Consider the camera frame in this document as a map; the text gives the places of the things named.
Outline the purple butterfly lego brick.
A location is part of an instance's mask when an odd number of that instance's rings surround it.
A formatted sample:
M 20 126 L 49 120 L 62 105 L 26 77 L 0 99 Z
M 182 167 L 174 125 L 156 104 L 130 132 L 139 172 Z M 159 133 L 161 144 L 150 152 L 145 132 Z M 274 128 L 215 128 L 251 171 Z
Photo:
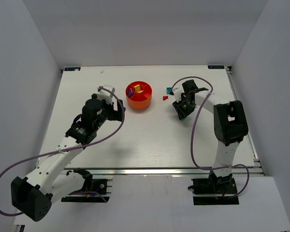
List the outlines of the purple butterfly lego brick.
M 129 88 L 129 91 L 127 93 L 127 97 L 128 98 L 131 98 L 133 95 L 134 95 L 133 89 L 132 88 Z

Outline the yellow 2x3 lego brick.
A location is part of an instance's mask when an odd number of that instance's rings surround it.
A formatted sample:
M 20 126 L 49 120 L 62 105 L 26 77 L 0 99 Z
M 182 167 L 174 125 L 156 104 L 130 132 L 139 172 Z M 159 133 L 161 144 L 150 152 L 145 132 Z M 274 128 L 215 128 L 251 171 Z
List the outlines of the yellow 2x3 lego brick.
M 135 93 L 142 93 L 144 90 L 144 87 L 141 84 L 136 84 L 133 86 L 133 89 Z

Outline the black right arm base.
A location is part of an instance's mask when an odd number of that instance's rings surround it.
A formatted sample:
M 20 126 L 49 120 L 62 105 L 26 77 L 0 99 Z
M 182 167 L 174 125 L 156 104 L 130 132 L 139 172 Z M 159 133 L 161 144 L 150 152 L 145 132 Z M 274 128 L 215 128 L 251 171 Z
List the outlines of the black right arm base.
M 213 176 L 208 178 L 194 178 L 188 190 L 192 191 L 193 204 L 197 206 L 239 205 L 235 179 L 231 178 L 224 183 L 217 183 Z

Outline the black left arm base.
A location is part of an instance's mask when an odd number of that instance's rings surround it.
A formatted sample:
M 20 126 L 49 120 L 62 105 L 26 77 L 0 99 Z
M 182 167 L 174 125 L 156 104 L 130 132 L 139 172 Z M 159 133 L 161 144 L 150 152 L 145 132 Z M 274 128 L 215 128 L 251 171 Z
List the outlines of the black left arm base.
M 85 169 L 68 170 L 66 176 L 80 174 L 85 180 L 80 190 L 61 199 L 63 203 L 107 203 L 112 192 L 112 180 L 95 178 Z

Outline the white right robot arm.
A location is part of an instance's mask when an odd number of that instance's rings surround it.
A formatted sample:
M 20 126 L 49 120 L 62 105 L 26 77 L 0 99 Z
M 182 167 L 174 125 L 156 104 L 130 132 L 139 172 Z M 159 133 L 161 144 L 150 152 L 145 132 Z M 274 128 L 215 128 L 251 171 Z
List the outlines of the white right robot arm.
M 202 80 L 209 85 L 197 87 L 195 79 Z M 185 82 L 181 88 L 172 86 L 170 95 L 175 97 L 172 106 L 178 114 L 180 120 L 188 117 L 194 112 L 196 107 L 198 112 L 193 123 L 190 154 L 196 167 L 202 170 L 209 170 L 210 184 L 214 187 L 229 184 L 232 178 L 232 164 L 239 144 L 248 134 L 248 125 L 243 104 L 241 101 L 227 101 L 213 94 L 211 83 L 200 77 L 184 77 Z M 218 140 L 218 147 L 214 164 L 211 168 L 205 168 L 198 165 L 193 155 L 194 131 L 201 110 L 206 109 L 213 115 L 214 134 Z

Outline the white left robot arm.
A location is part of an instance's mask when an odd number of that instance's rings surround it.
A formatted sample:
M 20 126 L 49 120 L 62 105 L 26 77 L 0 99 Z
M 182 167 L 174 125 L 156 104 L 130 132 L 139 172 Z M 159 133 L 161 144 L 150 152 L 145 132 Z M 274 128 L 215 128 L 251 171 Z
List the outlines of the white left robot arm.
M 117 100 L 117 106 L 115 110 L 112 101 L 100 100 L 96 95 L 87 100 L 56 150 L 25 177 L 16 177 L 12 181 L 12 205 L 37 222 L 61 198 L 93 192 L 92 174 L 85 169 L 67 171 L 64 178 L 58 176 L 91 144 L 105 121 L 123 123 L 125 107 L 122 100 Z

